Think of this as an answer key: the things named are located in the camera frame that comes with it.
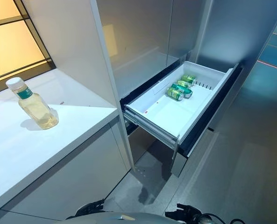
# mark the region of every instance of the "white drawer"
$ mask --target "white drawer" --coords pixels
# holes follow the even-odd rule
[[[182,155],[187,157],[240,71],[238,65],[224,73],[184,62],[156,85],[125,105],[124,116],[170,148],[177,149],[180,146]],[[197,84],[191,87],[193,94],[189,99],[176,101],[165,94],[166,89],[183,74],[195,76]]]

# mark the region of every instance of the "black cable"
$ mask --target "black cable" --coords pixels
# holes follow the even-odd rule
[[[243,221],[242,221],[241,219],[239,219],[239,218],[233,219],[233,220],[231,221],[230,224],[233,224],[233,223],[235,223],[235,222],[241,222],[242,224],[245,224],[245,222],[243,222]]]
[[[198,222],[199,222],[199,220],[200,220],[201,218],[203,218],[203,217],[205,217],[205,216],[213,216],[213,217],[217,218],[222,224],[226,224],[221,218],[219,218],[217,215],[212,214],[212,213],[204,213],[204,214],[202,214],[202,215],[198,218]],[[233,223],[235,223],[235,222],[240,222],[240,223],[242,223],[242,224],[245,224],[245,222],[243,222],[243,220],[241,220],[241,219],[239,219],[239,218],[233,219],[233,220],[230,222],[230,224],[233,224]]]
[[[221,218],[219,218],[217,215],[214,215],[214,214],[211,214],[211,213],[202,214],[202,215],[199,217],[198,221],[199,221],[201,218],[203,218],[204,216],[213,216],[213,217],[217,218],[219,221],[221,221],[222,224],[226,224],[226,223],[225,223]]]

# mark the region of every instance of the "refrigerator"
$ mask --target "refrigerator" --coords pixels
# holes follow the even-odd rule
[[[140,126],[170,147],[170,169],[179,176],[203,133],[214,131],[272,34],[277,0],[91,4],[126,127]],[[189,99],[175,101],[166,89],[183,74],[197,82]]]

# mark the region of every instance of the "window frame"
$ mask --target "window frame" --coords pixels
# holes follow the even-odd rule
[[[20,15],[1,19],[0,26],[6,25],[6,24],[9,24],[12,22],[24,21],[27,28],[29,29],[32,37],[34,38],[37,46],[39,47],[41,53],[43,54],[44,59],[0,75],[0,79],[2,78],[0,80],[0,91],[7,89],[5,82],[7,80],[9,80],[10,78],[21,77],[23,80],[27,80],[27,79],[33,78],[35,76],[38,76],[40,74],[43,74],[47,71],[50,71],[50,70],[56,68],[56,66],[55,66],[54,62],[52,61],[50,54],[47,51],[44,43],[42,42],[28,12],[26,11],[26,8],[25,8],[22,0],[13,0],[13,1],[16,5]],[[40,64],[40,65],[34,67],[34,65],[42,63],[42,62],[46,62],[46,63]]]

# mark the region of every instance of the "cabinet door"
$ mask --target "cabinet door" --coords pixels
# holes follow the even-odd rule
[[[173,1],[96,1],[117,91],[123,98],[166,67]]]
[[[53,224],[56,220],[0,210],[0,224]]]
[[[124,162],[108,124],[3,209],[64,220],[82,205],[105,198],[125,174]]]

